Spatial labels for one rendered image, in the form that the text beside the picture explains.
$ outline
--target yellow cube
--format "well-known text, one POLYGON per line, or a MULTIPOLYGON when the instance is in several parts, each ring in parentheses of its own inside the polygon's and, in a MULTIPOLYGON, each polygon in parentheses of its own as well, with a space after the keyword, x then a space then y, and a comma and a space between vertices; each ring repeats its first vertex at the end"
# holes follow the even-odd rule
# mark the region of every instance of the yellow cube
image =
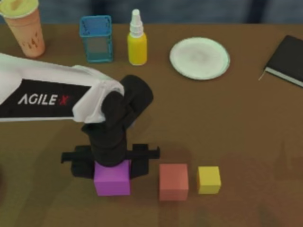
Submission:
POLYGON ((217 194, 221 188, 219 167, 199 166, 197 184, 198 194, 217 194))

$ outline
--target orange-red cube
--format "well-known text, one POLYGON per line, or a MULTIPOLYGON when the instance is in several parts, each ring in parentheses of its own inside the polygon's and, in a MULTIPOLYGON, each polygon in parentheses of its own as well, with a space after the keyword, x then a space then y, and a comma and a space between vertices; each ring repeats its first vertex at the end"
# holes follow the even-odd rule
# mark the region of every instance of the orange-red cube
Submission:
POLYGON ((160 201, 185 201, 188 196, 187 164, 160 164, 160 201))

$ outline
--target glue bottle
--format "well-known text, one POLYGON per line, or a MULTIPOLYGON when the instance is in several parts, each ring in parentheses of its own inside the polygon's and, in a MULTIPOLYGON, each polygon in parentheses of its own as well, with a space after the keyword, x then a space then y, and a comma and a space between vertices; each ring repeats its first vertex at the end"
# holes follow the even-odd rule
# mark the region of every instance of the glue bottle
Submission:
POLYGON ((132 65, 144 65, 147 62, 147 38, 143 31, 140 11, 134 9, 127 36, 128 60, 132 65))

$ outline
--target table surface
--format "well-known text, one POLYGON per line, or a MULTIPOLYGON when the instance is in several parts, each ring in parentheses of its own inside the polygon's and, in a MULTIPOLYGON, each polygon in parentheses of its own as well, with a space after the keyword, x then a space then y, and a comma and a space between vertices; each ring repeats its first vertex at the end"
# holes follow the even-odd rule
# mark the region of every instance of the table surface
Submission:
MULTIPOLYGON (((132 195, 97 197, 93 182, 72 177, 62 152, 87 144, 72 121, 0 124, 1 227, 301 227, 303 226, 303 89, 271 75, 258 78, 285 35, 300 25, 147 25, 149 60, 127 62, 128 25, 114 25, 114 62, 89 65, 77 25, 43 27, 47 52, 39 60, 86 65, 121 79, 134 74, 154 102, 128 131, 128 142, 160 146, 150 174, 132 181, 132 195), (193 81, 169 63, 179 40, 205 36, 231 56, 220 78, 193 81), (158 201, 160 163, 187 163, 189 197, 158 201), (218 165, 218 195, 198 195, 198 166, 218 165)), ((6 26, 0 52, 23 57, 6 26)))

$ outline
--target white plate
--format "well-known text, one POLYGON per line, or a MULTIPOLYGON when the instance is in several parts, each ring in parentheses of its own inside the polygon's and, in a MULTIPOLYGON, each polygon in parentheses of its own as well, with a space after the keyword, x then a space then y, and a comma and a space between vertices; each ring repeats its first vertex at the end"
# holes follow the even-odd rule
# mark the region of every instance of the white plate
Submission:
POLYGON ((201 37, 184 39, 170 51, 170 62, 180 74, 191 79, 214 79, 224 74, 230 57, 218 42, 201 37))

